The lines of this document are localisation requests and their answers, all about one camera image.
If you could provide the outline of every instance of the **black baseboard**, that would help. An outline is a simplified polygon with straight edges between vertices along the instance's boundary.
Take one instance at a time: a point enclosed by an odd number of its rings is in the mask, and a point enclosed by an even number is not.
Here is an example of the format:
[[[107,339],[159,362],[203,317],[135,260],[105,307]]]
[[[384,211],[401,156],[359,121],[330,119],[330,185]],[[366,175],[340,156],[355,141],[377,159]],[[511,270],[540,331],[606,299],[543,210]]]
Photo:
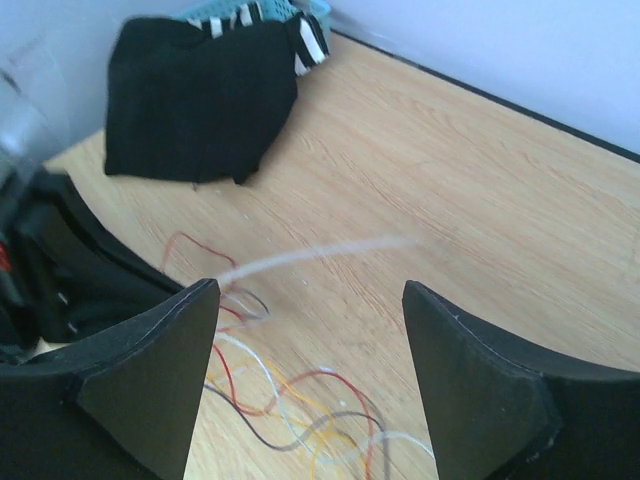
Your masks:
[[[629,160],[636,162],[636,163],[640,163],[640,154],[639,153],[635,153],[632,152],[631,150],[627,150],[626,148],[622,148],[619,147],[618,145],[615,145],[613,143],[607,142],[606,140],[602,140],[601,138],[598,137],[594,137],[593,135],[590,135],[588,133],[585,133],[581,130],[578,130],[576,128],[570,127],[568,125],[565,125],[564,123],[558,122],[556,120],[553,120],[549,117],[546,117],[544,115],[541,115],[539,113],[536,113],[532,110],[529,110],[528,108],[524,108],[521,107],[520,105],[517,105],[513,102],[510,102],[508,100],[504,100],[496,95],[493,95],[491,93],[487,93],[484,90],[480,90],[479,88],[473,87],[467,83],[461,82],[460,80],[456,80],[455,78],[451,78],[448,75],[444,75],[440,72],[437,72],[435,70],[432,70],[430,68],[424,67],[422,65],[419,65],[415,62],[412,62],[411,60],[408,60],[404,57],[400,57],[398,55],[394,55],[392,53],[389,53],[385,50],[382,50],[380,48],[377,48],[373,45],[369,45],[361,40],[358,40],[357,38],[354,38],[350,35],[346,35],[342,32],[333,32],[336,35],[340,35],[342,37],[348,38],[349,40],[353,40],[356,43],[359,43],[361,45],[364,45],[368,48],[371,48],[372,50],[375,50],[377,52],[380,52],[388,57],[394,58],[396,60],[399,60],[403,63],[406,63],[407,65],[411,65],[412,67],[417,68],[418,70],[421,70],[425,73],[428,73],[429,75],[433,75],[434,77],[440,78],[441,80],[445,80],[457,87],[461,87],[464,88],[465,90],[475,93],[476,95],[480,95],[481,97],[486,98],[487,100],[491,100],[492,102],[498,103],[499,105],[502,105],[504,107],[510,108],[511,110],[514,110],[518,113],[522,113],[523,115],[526,115],[528,117],[533,118],[534,120],[538,120],[542,123],[545,123],[546,125],[549,125],[550,127],[553,128],[557,128],[558,130],[561,130],[563,132],[566,132],[570,135],[573,135],[574,137],[579,138],[580,140],[584,140],[586,142],[589,142],[597,147],[603,148],[605,150],[608,150],[609,152],[615,153],[616,155],[620,155],[621,157],[624,158],[628,158]]]

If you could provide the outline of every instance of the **red light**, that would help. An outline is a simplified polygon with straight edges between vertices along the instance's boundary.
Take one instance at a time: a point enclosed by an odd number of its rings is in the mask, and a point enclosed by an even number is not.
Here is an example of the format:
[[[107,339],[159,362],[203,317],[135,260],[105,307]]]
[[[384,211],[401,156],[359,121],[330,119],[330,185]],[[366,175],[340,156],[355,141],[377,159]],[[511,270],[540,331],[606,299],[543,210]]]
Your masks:
[[[7,249],[5,248],[3,243],[0,243],[0,271],[10,272],[11,270],[11,262],[9,261]]]

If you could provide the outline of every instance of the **blue basket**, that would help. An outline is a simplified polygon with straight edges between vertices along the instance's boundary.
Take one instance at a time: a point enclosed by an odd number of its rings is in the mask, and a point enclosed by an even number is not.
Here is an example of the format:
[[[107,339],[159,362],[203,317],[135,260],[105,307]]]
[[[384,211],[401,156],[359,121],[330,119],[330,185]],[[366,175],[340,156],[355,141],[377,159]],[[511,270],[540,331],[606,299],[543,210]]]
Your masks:
[[[250,0],[210,0],[177,15],[176,18],[184,20],[206,20],[209,17],[228,17],[240,5],[248,1]],[[295,5],[292,5],[291,0],[258,0],[258,3],[260,4],[265,20],[285,21],[301,10]],[[331,23],[329,20],[331,7],[329,4],[323,0],[309,0],[308,2],[305,2],[305,0],[297,0],[296,3],[307,3],[307,5],[309,5],[311,11],[307,13],[311,13],[318,19],[318,23],[320,27],[322,27],[325,42],[327,42],[327,46],[331,48],[329,43],[329,37],[331,35]]]

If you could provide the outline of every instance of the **light wood tabletop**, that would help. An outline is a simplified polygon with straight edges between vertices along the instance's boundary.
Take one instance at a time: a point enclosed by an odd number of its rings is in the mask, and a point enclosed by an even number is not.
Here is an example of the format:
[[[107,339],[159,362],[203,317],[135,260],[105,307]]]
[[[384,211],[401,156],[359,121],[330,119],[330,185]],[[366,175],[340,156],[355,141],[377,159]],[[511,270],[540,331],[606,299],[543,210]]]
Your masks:
[[[300,79],[288,125],[247,186],[106,178],[101,133],[50,168],[66,169],[103,224],[156,267],[176,231],[241,264],[387,234],[419,240],[242,280],[272,316],[232,334],[287,377],[344,375],[387,429],[421,441],[429,437],[401,309],[410,279],[546,347],[640,369],[640,165],[351,41],[334,38],[333,49]],[[189,284],[227,268],[182,239],[166,272]],[[233,322],[220,313],[221,325]],[[262,408],[270,389],[260,369],[216,344],[238,398]],[[210,371],[223,378],[215,355]],[[296,388],[331,410],[362,411],[333,377]],[[303,421],[324,414],[285,402]],[[292,441],[281,418],[251,421],[273,443]],[[366,440],[364,420],[336,425]],[[328,441],[336,454],[352,448]],[[323,455],[316,478],[364,478],[362,462],[335,467]],[[437,478],[415,444],[390,440],[390,456],[392,478]],[[185,478],[299,480],[310,464],[302,449],[266,448],[228,404],[203,393]],[[378,445],[372,478],[383,478],[382,466]]]

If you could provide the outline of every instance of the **white stripe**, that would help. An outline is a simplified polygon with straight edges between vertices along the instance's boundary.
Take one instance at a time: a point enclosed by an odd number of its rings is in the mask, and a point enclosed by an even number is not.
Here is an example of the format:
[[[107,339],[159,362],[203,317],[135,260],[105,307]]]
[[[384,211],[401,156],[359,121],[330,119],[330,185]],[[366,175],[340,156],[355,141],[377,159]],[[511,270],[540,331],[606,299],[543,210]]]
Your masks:
[[[300,60],[300,56],[297,53],[296,53],[295,67],[296,67],[296,75],[299,77],[309,73],[309,71],[311,70],[304,66],[304,63],[302,63],[302,60]]]
[[[211,17],[211,36],[213,38],[222,35],[222,20],[216,17]]]
[[[316,40],[313,30],[304,18],[300,19],[300,36],[302,37],[302,40],[304,40],[307,50],[316,65],[324,62],[327,57],[320,48],[320,44],[318,43],[318,40]]]
[[[251,20],[251,12],[249,12],[249,5],[246,3],[240,6],[240,23],[245,27],[253,23]]]
[[[200,20],[193,20],[191,18],[189,18],[187,20],[187,22],[189,22],[191,25],[193,25],[194,27],[198,27],[199,29],[202,30],[202,21]]]

